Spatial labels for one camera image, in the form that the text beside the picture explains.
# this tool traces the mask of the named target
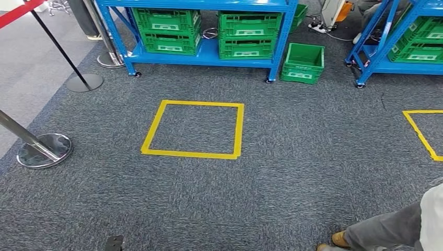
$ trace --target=blue metal shelf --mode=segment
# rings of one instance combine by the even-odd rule
[[[132,55],[129,56],[129,60],[133,63],[191,64],[258,68],[268,68],[274,65],[270,59],[221,60],[218,57],[217,39],[203,39],[199,51],[197,52],[197,56],[149,53],[145,51],[143,44],[139,42],[132,52]]]
[[[114,38],[115,47],[121,54],[130,75],[136,75],[133,63],[188,64],[268,68],[270,71],[267,79],[274,81],[286,46],[286,40],[298,0],[96,0],[96,3],[109,32]],[[125,7],[127,18],[116,7]],[[218,56],[218,41],[216,39],[203,39],[196,56],[146,52],[139,38],[130,7],[281,12],[284,13],[284,17],[272,59],[220,60]],[[127,52],[119,31],[115,26],[110,14],[110,8],[128,26],[135,37],[137,45],[130,53]]]
[[[364,51],[367,55],[374,54],[376,45],[365,45]],[[394,63],[385,56],[379,63],[378,67],[374,69],[374,73],[402,73],[407,74],[414,71],[414,74],[429,74],[441,75],[441,64],[409,64],[409,63]]]
[[[97,0],[106,6],[286,12],[286,0]]]
[[[410,11],[403,17],[395,30],[389,33],[398,3],[399,0],[382,1],[381,6],[362,32],[360,40],[345,59],[347,64],[357,64],[361,69],[362,74],[357,79],[357,87],[359,88],[366,85],[366,81],[372,73],[443,75],[442,64],[394,63],[387,57],[394,44],[418,16],[443,16],[443,0],[411,0],[413,6]],[[364,45],[385,12],[389,14],[379,44]],[[360,57],[361,53],[366,56],[365,62]]]

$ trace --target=green plastic crate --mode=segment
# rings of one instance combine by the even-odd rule
[[[218,33],[223,39],[273,39],[281,22],[281,13],[219,11]]]
[[[443,64],[443,44],[408,42],[404,38],[388,53],[392,62]]]
[[[220,59],[271,59],[276,39],[222,40],[218,42]]]
[[[200,34],[190,37],[145,33],[142,35],[142,39],[146,51],[152,53],[197,55],[201,44]]]
[[[194,36],[200,32],[199,10],[132,8],[140,33]]]
[[[324,46],[290,43],[280,80],[316,84],[324,70]]]
[[[418,17],[406,29],[403,38],[414,43],[443,44],[443,17]]]
[[[290,32],[294,32],[297,27],[303,22],[306,17],[306,13],[308,12],[308,6],[304,4],[297,5],[297,9],[295,10],[294,19],[292,21]]]

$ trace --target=yellow tape square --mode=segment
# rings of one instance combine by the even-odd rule
[[[188,105],[188,106],[227,106],[237,107],[237,120],[234,136],[234,151],[232,154],[225,153],[202,153],[202,152],[186,152],[186,151],[169,151],[149,149],[151,142],[160,124],[161,116],[165,112],[166,105]],[[222,158],[237,159],[241,154],[241,135],[243,131],[243,114],[244,104],[241,103],[225,103],[225,102],[205,102],[205,101],[182,101],[182,100],[162,100],[155,114],[154,120],[149,128],[145,142],[142,145],[142,154],[167,155],[177,157],[194,157],[194,158]]]
[[[411,115],[412,113],[443,113],[443,110],[410,110],[410,111],[403,111],[404,116],[408,120],[408,122],[412,125],[412,128],[414,128],[414,131],[417,133],[418,138],[422,141],[423,145],[426,147],[426,149],[429,151],[430,156],[435,161],[443,161],[443,156],[439,156],[435,153],[434,149],[431,147],[429,142],[425,139],[422,132],[418,128],[417,124],[412,119]]]

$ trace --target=stanchion base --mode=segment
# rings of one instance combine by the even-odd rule
[[[68,82],[66,82],[66,87],[76,93],[84,93],[90,90],[97,89],[103,84],[103,78],[96,74],[83,74],[83,78],[88,83],[90,89],[77,77],[73,77]]]
[[[37,136],[37,139],[45,146],[47,146],[52,153],[57,155],[60,159],[53,161],[41,154],[34,147],[25,143],[17,153],[17,161],[23,166],[31,169],[42,169],[57,165],[64,161],[74,149],[71,140],[65,135],[58,133],[48,133]]]
[[[97,62],[101,66],[110,69],[124,67],[124,63],[119,62],[119,60],[113,59],[108,51],[105,51],[104,53],[98,55]]]

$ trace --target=brown shoe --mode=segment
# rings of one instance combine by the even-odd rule
[[[345,240],[346,231],[341,231],[332,235],[332,243],[338,247],[349,247],[349,244]]]
[[[326,251],[326,248],[327,248],[327,247],[331,247],[331,246],[326,245],[326,244],[320,244],[320,245],[318,245],[318,247],[317,247],[317,251]]]

